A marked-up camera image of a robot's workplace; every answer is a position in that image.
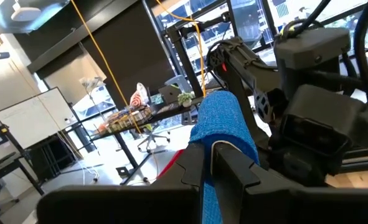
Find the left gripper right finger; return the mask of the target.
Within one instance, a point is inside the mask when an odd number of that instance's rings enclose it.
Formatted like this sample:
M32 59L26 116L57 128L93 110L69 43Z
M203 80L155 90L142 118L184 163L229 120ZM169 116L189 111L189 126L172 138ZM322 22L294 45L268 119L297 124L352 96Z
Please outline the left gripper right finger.
M224 223L368 223L368 189L303 187L222 142L211 171Z

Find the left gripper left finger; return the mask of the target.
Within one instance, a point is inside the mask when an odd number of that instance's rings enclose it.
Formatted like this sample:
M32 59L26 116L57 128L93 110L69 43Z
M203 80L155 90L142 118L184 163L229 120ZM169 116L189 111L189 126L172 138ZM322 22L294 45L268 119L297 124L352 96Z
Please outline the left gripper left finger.
M204 147L190 143L148 186L71 185L42 197L39 223L201 223Z

